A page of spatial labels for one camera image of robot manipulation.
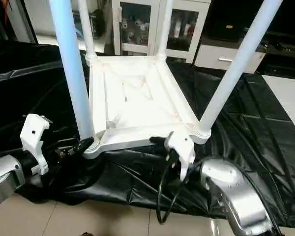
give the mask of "wall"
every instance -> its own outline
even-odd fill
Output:
[[[30,21],[36,34],[55,35],[48,0],[24,0]],[[72,0],[72,10],[78,11],[78,0]],[[97,9],[97,0],[87,0],[88,11]]]

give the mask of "black tarp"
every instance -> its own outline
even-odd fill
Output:
[[[190,106],[201,117],[223,73],[169,63]],[[88,67],[85,66],[86,80]],[[78,136],[64,72],[56,46],[0,42],[0,153],[19,150],[28,113],[45,115]],[[212,137],[195,146],[197,158],[219,155],[240,165],[255,181],[280,226],[295,227],[295,126],[261,75],[243,75],[212,128]],[[109,151],[94,160],[76,158],[63,167],[57,188],[41,191],[27,184],[19,193],[32,201],[55,199],[76,204],[85,199],[155,208],[164,171],[162,146]],[[170,171],[164,209],[179,185]],[[199,185],[194,173],[173,211],[223,217],[221,208]]]

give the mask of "bottle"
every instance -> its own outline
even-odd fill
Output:
[[[177,20],[175,24],[175,29],[174,29],[174,38],[179,38],[180,28],[181,28],[181,20]]]
[[[183,32],[183,35],[184,36],[188,36],[188,31],[189,31],[189,28],[191,27],[191,24],[186,24],[185,25],[185,30]]]

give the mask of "glass cabinet door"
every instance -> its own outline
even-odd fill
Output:
[[[202,1],[174,0],[166,55],[192,63],[207,16],[209,3]],[[155,52],[159,47],[166,1],[161,0]]]
[[[173,9],[167,49],[189,51],[199,13]]]
[[[112,1],[116,55],[154,54],[159,4],[160,0]]]
[[[122,42],[147,46],[151,6],[127,2],[121,2],[120,6]]]

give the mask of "white cabinet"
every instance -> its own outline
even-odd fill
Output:
[[[112,3],[115,54],[156,54],[166,0],[113,0]],[[174,1],[166,50],[168,57],[192,63],[209,3],[210,0]]]
[[[195,60],[195,66],[227,70],[236,56],[237,51],[238,49],[235,48],[202,44]],[[265,53],[263,52],[255,52],[244,72],[255,73],[264,56]]]

